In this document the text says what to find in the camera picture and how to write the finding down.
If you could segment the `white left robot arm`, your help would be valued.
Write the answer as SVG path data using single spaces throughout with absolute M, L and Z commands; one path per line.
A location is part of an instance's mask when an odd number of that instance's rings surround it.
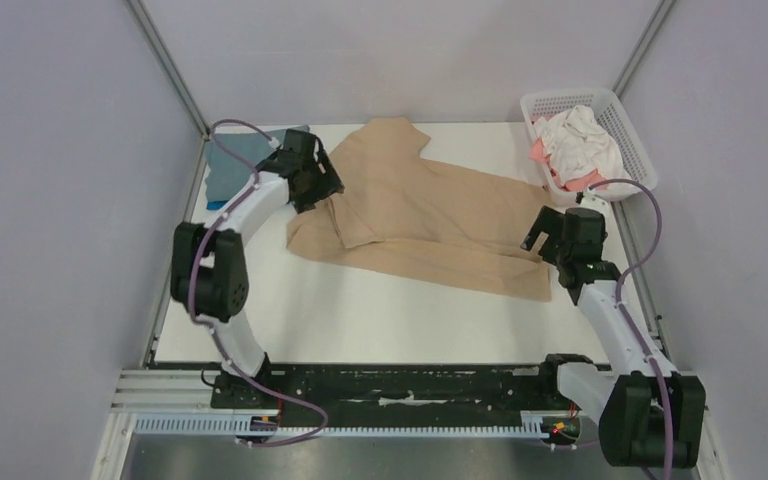
M 279 209 L 297 213 L 343 192 L 344 185 L 315 134 L 289 129 L 270 139 L 271 153 L 245 165 L 250 175 L 206 223 L 180 223 L 173 233 L 169 290 L 193 324 L 204 327 L 221 356 L 221 368 L 236 379 L 235 394 L 250 408 L 267 405 L 274 390 L 262 374 L 269 357 L 246 316 L 250 281 L 245 246 Z

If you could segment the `beige t shirt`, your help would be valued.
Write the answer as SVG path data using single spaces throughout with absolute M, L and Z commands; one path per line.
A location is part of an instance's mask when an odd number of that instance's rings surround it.
M 376 118 L 330 153 L 345 189 L 287 225 L 299 257 L 532 301 L 547 264 L 521 244 L 548 194 L 521 180 L 429 160 L 430 137 Z

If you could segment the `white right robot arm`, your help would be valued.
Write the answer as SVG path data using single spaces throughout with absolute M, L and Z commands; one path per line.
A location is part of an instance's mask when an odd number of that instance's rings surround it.
M 598 427 L 606 461 L 616 467 L 690 469 L 696 466 L 706 391 L 684 375 L 643 334 L 621 300 L 621 273 L 602 257 L 606 220 L 597 210 L 539 210 L 522 247 L 558 272 L 559 284 L 595 331 L 611 367 L 601 373 L 582 357 L 546 359 L 554 371 L 537 382 L 551 408 L 572 401 Z

